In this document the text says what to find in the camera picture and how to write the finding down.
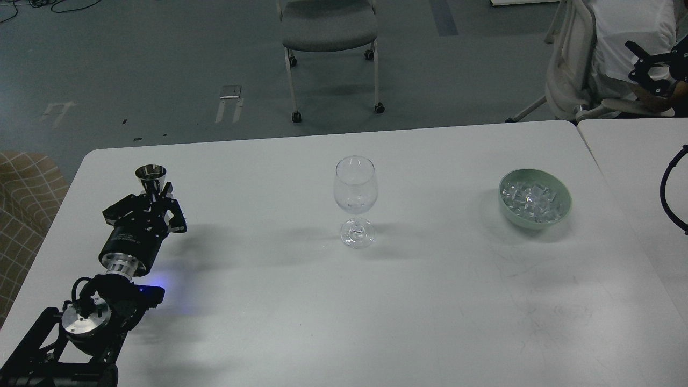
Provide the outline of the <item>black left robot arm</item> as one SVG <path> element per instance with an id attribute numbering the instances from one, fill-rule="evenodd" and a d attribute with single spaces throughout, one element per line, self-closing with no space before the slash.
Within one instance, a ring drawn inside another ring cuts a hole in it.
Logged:
<path id="1" fill-rule="evenodd" d="M 100 253 L 103 274 L 74 282 L 62 308 L 40 314 L 2 366 L 2 386 L 116 386 L 127 335 L 164 299 L 162 287 L 135 284 L 147 275 L 170 233 L 186 220 L 173 186 L 141 178 L 143 192 L 103 211 L 113 227 Z"/>

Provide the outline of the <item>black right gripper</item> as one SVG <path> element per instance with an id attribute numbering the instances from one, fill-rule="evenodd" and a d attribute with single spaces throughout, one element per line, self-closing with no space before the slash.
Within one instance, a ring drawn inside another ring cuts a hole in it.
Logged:
<path id="1" fill-rule="evenodd" d="M 629 79 L 652 95 L 668 97 L 673 93 L 676 82 L 687 83 L 687 41 L 679 41 L 669 52 L 654 55 L 647 53 L 633 41 L 626 41 L 626 47 L 638 57 L 634 69 L 628 75 Z M 671 80 L 654 80 L 649 75 L 653 68 L 668 68 Z"/>

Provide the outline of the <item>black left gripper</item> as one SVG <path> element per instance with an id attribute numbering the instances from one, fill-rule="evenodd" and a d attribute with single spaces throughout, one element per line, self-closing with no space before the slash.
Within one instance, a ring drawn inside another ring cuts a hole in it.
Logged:
<path id="1" fill-rule="evenodd" d="M 160 193 L 162 211 L 141 208 L 136 195 L 125 196 L 102 211 L 105 222 L 113 226 L 99 255 L 107 274 L 148 275 L 167 235 L 187 232 L 186 218 L 173 190 L 171 182 L 164 184 Z"/>

